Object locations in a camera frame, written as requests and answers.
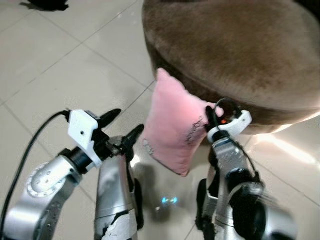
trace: black cable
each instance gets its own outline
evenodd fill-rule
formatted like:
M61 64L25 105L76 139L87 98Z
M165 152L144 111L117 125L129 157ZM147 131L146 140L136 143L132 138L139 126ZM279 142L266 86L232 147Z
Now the black cable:
M219 106L219 104L221 104L222 102L229 102L233 105L233 108L234 108L234 111L235 111L235 117L238 118L242 113L241 113L241 110L240 108L238 107L237 103L235 101L233 101L232 99L228 98L228 97L224 97L224 98L221 98L219 101L216 102L215 106L214 106L214 109L213 109L213 121L214 121L214 125L217 127L218 131L223 135L225 136L226 138L228 138L237 148L239 148L244 156L248 159L251 167L252 167L252 170L254 171L254 180L259 182L259 183L262 183L261 180L260 180L260 175L259 175L259 172L256 170L255 168L255 165L253 163L253 160L249 157L249 155L246 153L246 151L243 149L243 147L238 143L236 142L235 140L233 140L229 135L226 135L220 128L219 128L219 124L218 124L218 120L217 120L217 114L216 114L216 110L217 110L217 107Z
M34 134L34 136L32 137L32 139L30 140L28 146L26 147L24 154L21 158L20 164L18 166L18 168L16 169L15 172L15 176L13 178L13 181L11 183L10 189L6 195L3 207L2 207L2 211L1 211L1 218L0 218L0 235L1 235L1 240L5 239L5 234L4 234L4 225L5 225L5 218L6 218L6 214L7 214L7 210L8 210L8 206L12 197L12 194L16 188L18 179L20 177L20 174L22 172L22 169L26 163L28 154L33 146L33 144L35 143L35 141L37 140L39 134L41 133L41 131L48 125L48 123L50 123L54 118L56 118L57 116L60 115L64 115L67 118L67 121L69 120L69 111L68 110L63 110L63 111L59 111L55 114L53 114L51 117L49 117L43 124L42 126L36 131L36 133Z

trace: black object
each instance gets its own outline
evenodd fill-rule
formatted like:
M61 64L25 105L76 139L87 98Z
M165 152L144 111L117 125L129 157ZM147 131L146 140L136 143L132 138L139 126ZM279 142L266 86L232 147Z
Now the black object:
M134 158L133 146L144 128L145 126L140 124L122 139L120 150L123 154L125 154L127 162L130 162Z
M229 172L226 175L225 180L227 182L229 193L241 183L255 181L249 170L245 168L237 168Z
M100 119L97 121L98 128L104 128L108 126L120 113L121 109L115 108L100 116Z
M212 142L216 142L220 139L223 139L223 138L228 138L230 137L228 131L226 130L220 130L220 131L217 131L215 132L213 135L212 135Z
M235 231L244 239L260 240L266 227L266 212L249 187L242 186L230 199Z
M67 0L28 0L28 2L44 11L64 11L69 7L66 4Z
M88 155L85 154L79 147L75 147L71 151L66 151L61 155L66 156L68 159L70 159L70 161L72 161L75 165L78 172L81 174L86 174L88 172L86 167L92 163L90 157L88 157Z
M204 178L199 182L198 185L198 190L196 194L197 211L195 225L198 228L198 230L203 232L204 240L214 240L216 233L215 225L212 223L212 217L202 216L203 205L207 194L206 181L207 179Z
M144 212L142 209L142 189L140 182L138 179L134 179L134 197L135 197L135 202L136 202L136 208L137 208L137 213L136 213L136 225L137 225L137 230L140 230L143 228L145 220L144 220Z
M205 107L205 114L208 118L208 124L205 125L205 129L207 132L209 132L211 129L219 126L219 125L225 125L228 124L228 122L224 119L222 116L217 116L217 114L214 112L214 110L210 106Z

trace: round footstool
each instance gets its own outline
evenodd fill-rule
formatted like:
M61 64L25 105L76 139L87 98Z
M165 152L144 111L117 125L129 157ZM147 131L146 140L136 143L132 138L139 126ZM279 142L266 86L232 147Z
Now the round footstool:
M193 95L249 110L245 134L270 133L320 113L320 26L291 0L145 0L145 42Z

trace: tile grout line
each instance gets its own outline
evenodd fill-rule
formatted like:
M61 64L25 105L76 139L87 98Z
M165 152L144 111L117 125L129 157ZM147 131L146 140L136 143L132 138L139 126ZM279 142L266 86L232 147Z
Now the tile grout line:
M28 134L33 136L33 133L28 129L28 127L16 116L16 114L7 106L7 104L4 102L3 107L11 114L11 116L21 125L21 127L26 130ZM49 155L50 158L54 158L54 156L47 150L47 148L39 141L39 138L35 141L35 143L39 144L41 148ZM95 201L91 198L91 196L88 194L88 192L80 185L78 185L80 190L89 198L90 201L95 203Z
M244 148L247 146L247 144L251 141L251 139L253 138L254 136L253 135L251 135L250 137L249 137L249 139L245 142L245 144L244 144Z
M134 3L130 4L128 7L126 7L123 11L121 11L119 14L122 14L124 11L126 11L128 8L130 8L132 5L134 5L135 3L137 3L137 1L135 1ZM107 23L105 23L103 26L101 26L99 29L97 29L96 31L94 31L91 35L89 35L87 38L85 38L84 40L80 40L78 38L76 38L75 36L73 36L71 33L69 33L67 30L65 30L64 28L62 28L61 26L59 26L58 24L56 24L54 21L52 21L51 19L47 18L46 16L42 15L41 12L37 12L40 16L42 16L43 18L45 18L46 20L48 20L49 22L51 22L52 24L54 24L56 27L58 27L59 29L61 29L62 31L64 31L65 33L67 33L69 36L71 36L73 39L75 39L77 42L79 43L84 43L86 40L88 40L89 38L91 38L94 34L96 34L98 31L100 31L103 27L105 27L107 24L109 24L110 22L112 22L119 14L117 14L115 17L113 17L111 20L109 20Z
M111 23L114 19L116 19L120 14L122 14L124 11L126 11L127 9L131 8L134 4L137 3L137 0L135 0L132 4L130 4L129 6L127 6L124 10L122 10L121 12L119 12L117 15L115 15L111 20L109 20L106 24L104 24L102 27L100 27L98 30L96 30L94 33L92 33L91 35L89 35L86 39L84 39L81 43L83 44L85 41L87 41L89 38L91 38L94 34L96 34L97 32L99 32L102 28L104 28L106 25L108 25L109 23Z
M57 61L55 61L52 65L48 66L45 70L43 70L42 72L39 73L38 76L36 76L35 78L33 78L31 81L27 82L21 89L17 90L14 94L12 94L12 96L10 96L7 100L4 101L4 103L6 103L7 101L9 101L10 99L12 99L15 95L17 95L20 91L24 90L29 84L31 84L33 81L37 80L39 77L42 76L42 74L44 74L46 71L48 71L51 67L53 67L54 65L56 65L58 62L60 62L64 57L66 57L67 55L69 55L73 50L75 50L77 47L79 47L81 45L81 43L79 43L78 45L76 45L74 48L72 48L70 51L68 51L65 55L63 55L61 58L59 58Z
M147 86L147 88L150 88L150 86L155 82L156 80L153 80L150 84L149 84L149 86Z
M132 5L134 5L136 3L136 1L134 3L132 3L130 6L128 6L126 9L124 9L121 13L123 13L124 11L126 11L128 8L130 8ZM125 75L129 76L130 78L132 78L135 82L139 83L141 86L146 87L144 84L142 84L141 82L139 82L135 77L131 76L130 74L128 74L127 72L125 72L124 70L122 70L120 67L118 67L117 65L115 65L112 61L110 61L109 59L105 58L104 56L102 56L101 54L99 54L98 52L94 51L93 49L91 49L90 47L88 47L86 44L84 44L84 41L86 41L87 39L89 39L92 35L94 35L96 32L98 32L100 29L102 29L105 25L107 25L108 23L110 23L111 21L113 21L118 15L116 15L113 19L111 19L110 21L108 21L105 25L103 25L101 28L99 28L97 31L95 31L92 35L90 35L88 38L86 38L84 41L80 41L77 38L75 38L74 36L72 36L69 32L67 32L66 30L64 30L63 28L61 28L59 25L57 25L56 23L54 23L53 21L51 21L50 19L48 19L47 17L43 16L41 13L36 12L38 15L40 15L42 18L46 19L47 21L49 21L50 23L52 23L53 25L55 25L57 28L59 28L60 30L62 30L63 32L65 32L66 34L68 34L70 37L72 37L74 40L76 40L78 42L78 45L76 45L73 49L71 49L69 52L67 52L65 55L63 55L61 58L59 58L56 62L54 62L52 65L50 65L48 68L46 68L45 70L43 70L38 76L36 76L35 78L33 78L31 81L29 81L28 83L26 83L21 89L17 90L12 96L10 96L7 100L4 100L3 103L6 103L7 101L9 101L11 98L13 98L16 94L18 94L21 90L23 90L27 85L29 85L30 83L32 83L34 80L36 80L37 78L39 78L42 74L44 74L46 71L48 71L51 67L53 67L55 64L57 64L59 61L61 61L64 57L66 57L68 54L70 54L71 52L73 52L76 48L78 48L79 46L84 46L86 47L88 50L94 52L95 54L99 55L101 58L103 58L104 60L106 60L108 63L110 63L111 65L113 65L115 68L117 68L119 71L121 71L122 73L124 73Z
M11 28L12 26L16 25L18 22L20 22L22 19L26 18L27 16L29 16L30 14L32 14L35 10L32 10L31 12L29 12L27 15L19 18L17 21L13 22L12 24L10 24L10 26L6 27L5 29L0 31L0 34L2 34L4 31L8 30L9 28Z
M187 238L189 237L190 233L192 232L192 230L194 229L195 227L195 223L193 224L193 226L191 227L191 229L189 230L188 234L186 235L185 239L184 240L187 240Z
M286 181L284 181L282 178L280 178L279 176L277 176L276 174L274 174L272 171L270 171L268 168L266 168L265 166L263 166L261 163L253 160L257 165L259 165L260 167L262 167L263 169L267 170L269 173L271 173L274 177L276 177L277 179L279 179L281 182L283 182L284 184L286 184L287 186L291 187L293 190L295 190L296 192L302 194L304 197L306 197L309 201L311 201L312 203L314 203L315 205L317 205L318 207L320 207L320 203L317 203L316 201L314 201L313 199L311 199L310 197L308 197L304 192L301 192L299 189L295 188L294 186L292 186L290 183L287 183Z
M128 77L130 77L131 79L133 79L135 82L137 82L138 84L140 84L142 87L148 88L148 86L142 84L140 81L138 81L134 76L132 76L131 74L127 73L126 71L124 71L123 69L121 69L117 64L115 64L113 61L109 60L108 58L106 58L105 56L103 56L101 53L95 51L94 49L90 48L88 45L86 45L85 43L82 43L82 46L86 47L87 49L89 49L90 51L92 51L93 53L97 54L99 57L103 58L105 61L107 61L109 64L111 64L112 66L114 66L116 69L118 69L119 71L121 71L123 74L127 75Z
M116 122L116 120L120 118L120 116L124 114L147 91L147 89L148 88L144 89L142 93L135 100L133 100L133 102L128 107L126 107L123 111L121 111L121 113L113 120L113 122L108 127L105 128L105 130L110 128Z

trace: white floor tile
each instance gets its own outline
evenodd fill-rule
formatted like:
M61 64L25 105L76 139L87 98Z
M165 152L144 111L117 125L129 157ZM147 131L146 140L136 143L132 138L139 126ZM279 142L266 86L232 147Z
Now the white floor tile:
M25 6L19 5L20 0L0 0L0 33L32 13Z
M69 0L65 11L41 12L80 41L102 28L135 0Z
M154 76L145 44L141 8L136 2L85 44L147 87Z
M0 43L0 97L5 101L78 44L36 12L1 32Z
M319 118L274 134L254 136L246 149L252 158L320 204Z
M94 239L95 204L76 188L65 202L53 240Z
M143 91L132 78L88 48L79 46L7 104L35 132L57 111L84 109L101 115L113 108L127 108ZM62 117L43 131L40 141L52 155L74 146Z

